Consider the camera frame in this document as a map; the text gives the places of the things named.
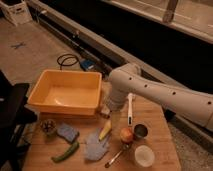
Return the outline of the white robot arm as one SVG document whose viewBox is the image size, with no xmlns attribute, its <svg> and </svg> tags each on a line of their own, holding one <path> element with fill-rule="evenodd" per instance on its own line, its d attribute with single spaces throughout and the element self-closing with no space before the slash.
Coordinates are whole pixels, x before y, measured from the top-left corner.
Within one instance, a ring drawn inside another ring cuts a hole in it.
<svg viewBox="0 0 213 171">
<path fill-rule="evenodd" d="M 142 96 L 213 132 L 213 95 L 148 80 L 141 69 L 128 63 L 113 69 L 108 77 L 111 89 L 107 106 L 121 110 L 129 93 Z"/>
</svg>

